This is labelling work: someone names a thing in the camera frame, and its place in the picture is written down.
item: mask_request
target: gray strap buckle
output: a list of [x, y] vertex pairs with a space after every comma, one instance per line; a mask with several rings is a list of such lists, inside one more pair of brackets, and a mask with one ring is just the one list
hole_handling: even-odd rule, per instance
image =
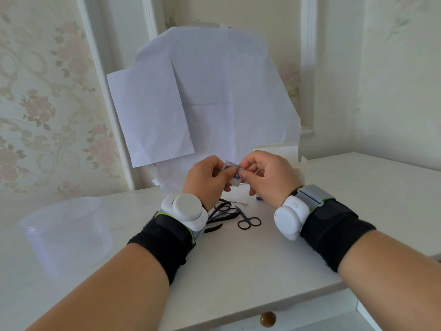
[[326, 200], [335, 199], [334, 196], [325, 192], [315, 184], [310, 184], [298, 189], [296, 197], [305, 202], [311, 210], [322, 206]]

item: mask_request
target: hand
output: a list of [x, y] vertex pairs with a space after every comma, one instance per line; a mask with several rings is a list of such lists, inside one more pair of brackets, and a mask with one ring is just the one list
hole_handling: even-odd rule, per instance
[[259, 193], [275, 208], [282, 206], [295, 189], [303, 186], [288, 160], [264, 151], [254, 151], [241, 162], [239, 176], [250, 185], [250, 195]]
[[218, 174], [223, 164], [217, 156], [197, 162], [187, 173], [182, 193], [196, 195], [209, 211], [216, 205], [222, 191], [231, 191], [228, 181], [237, 172], [236, 167], [230, 167]]

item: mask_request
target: small packet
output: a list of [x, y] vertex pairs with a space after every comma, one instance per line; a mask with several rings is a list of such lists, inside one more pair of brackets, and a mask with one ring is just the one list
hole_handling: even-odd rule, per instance
[[[224, 169], [227, 169], [229, 167], [236, 167], [238, 169], [243, 169], [239, 165], [236, 165], [236, 164], [234, 164], [234, 163], [232, 163], [232, 162], [227, 160], [227, 161], [225, 161], [225, 164], [223, 165], [223, 167], [220, 169], [219, 173], [222, 172]], [[229, 181], [229, 183], [231, 183], [233, 186], [236, 186], [236, 187], [239, 187], [240, 183], [242, 182], [242, 179], [239, 177], [238, 172], [236, 172], [234, 177], [231, 178], [231, 180]]]

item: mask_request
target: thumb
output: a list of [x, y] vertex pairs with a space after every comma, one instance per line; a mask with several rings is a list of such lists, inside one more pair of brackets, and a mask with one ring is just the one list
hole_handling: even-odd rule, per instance
[[236, 174], [237, 168], [236, 167], [229, 167], [222, 172], [220, 172], [216, 179], [222, 180], [223, 184], [226, 184], [229, 180], [233, 178], [233, 176]]
[[241, 169], [239, 171], [240, 178], [249, 184], [254, 190], [257, 190], [257, 185], [259, 184], [259, 180], [262, 178], [258, 176], [256, 173], [251, 171], [247, 171], [246, 169]]

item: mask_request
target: forearm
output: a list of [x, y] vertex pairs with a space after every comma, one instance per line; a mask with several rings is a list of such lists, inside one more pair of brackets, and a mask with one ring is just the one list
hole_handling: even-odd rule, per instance
[[370, 231], [347, 252], [338, 272], [383, 331], [439, 330], [438, 262]]
[[145, 248], [129, 244], [28, 331], [154, 331], [168, 288], [161, 264]]

